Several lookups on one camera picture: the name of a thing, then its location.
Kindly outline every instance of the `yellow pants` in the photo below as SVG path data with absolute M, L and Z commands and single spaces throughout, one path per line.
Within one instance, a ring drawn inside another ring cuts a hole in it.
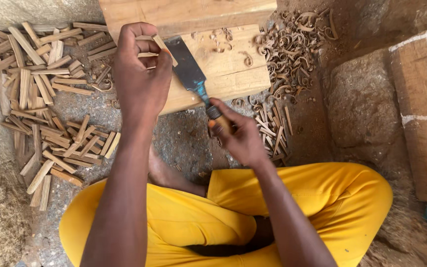
M 388 182 L 354 163 L 278 168 L 278 175 L 339 266 L 357 266 L 392 202 Z M 60 240 L 80 265 L 105 182 L 81 191 L 62 216 Z M 204 257 L 187 245 L 245 245 L 256 231 L 253 215 L 268 216 L 252 170 L 213 171 L 207 198 L 147 185 L 146 266 L 281 266 L 275 244 L 230 257 Z

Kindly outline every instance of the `chisel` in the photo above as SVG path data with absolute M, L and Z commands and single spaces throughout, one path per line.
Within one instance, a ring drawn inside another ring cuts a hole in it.
M 207 78 L 199 68 L 199 65 L 190 53 L 189 48 L 187 48 L 181 36 L 178 35 L 166 39 L 164 40 L 164 44 L 178 63 L 178 65 L 172 67 L 172 69 L 177 74 L 177 77 L 179 77 L 179 80 L 182 82 L 184 87 L 188 91 L 192 91 L 199 95 L 200 99 L 204 101 L 205 112 L 211 120 L 220 124 L 223 129 L 228 131 L 230 134 L 233 134 L 235 131 L 230 120 L 223 116 L 216 106 L 210 104 L 209 96 L 205 90 L 205 81 Z

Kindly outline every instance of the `left hand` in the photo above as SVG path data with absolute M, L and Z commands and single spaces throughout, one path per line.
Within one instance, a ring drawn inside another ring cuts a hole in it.
M 172 77 L 172 58 L 152 40 L 136 37 L 152 36 L 157 28 L 146 22 L 123 25 L 115 55 L 113 76 L 123 122 L 155 124 L 166 104 Z M 138 58 L 141 52 L 159 54 Z

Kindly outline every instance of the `foot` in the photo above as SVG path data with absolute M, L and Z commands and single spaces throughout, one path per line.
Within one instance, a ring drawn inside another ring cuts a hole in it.
M 181 190 L 205 197 L 205 187 L 187 180 L 176 168 L 165 163 L 154 146 L 149 150 L 149 179 L 157 186 Z

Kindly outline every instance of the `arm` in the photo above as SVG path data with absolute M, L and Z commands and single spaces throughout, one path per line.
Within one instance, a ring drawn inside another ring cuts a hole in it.
M 282 264 L 336 266 L 316 229 L 278 177 L 276 167 L 265 153 L 256 122 L 234 112 L 218 99 L 211 98 L 211 103 L 238 126 L 235 134 L 230 135 L 220 125 L 209 122 L 230 154 L 241 164 L 250 166 L 258 177 Z
M 135 37 L 155 33 L 156 27 L 142 22 L 121 30 L 113 69 L 123 135 L 86 241 L 82 267 L 145 266 L 149 146 L 168 97 L 172 59 L 154 41 Z M 159 56 L 138 59 L 140 52 Z

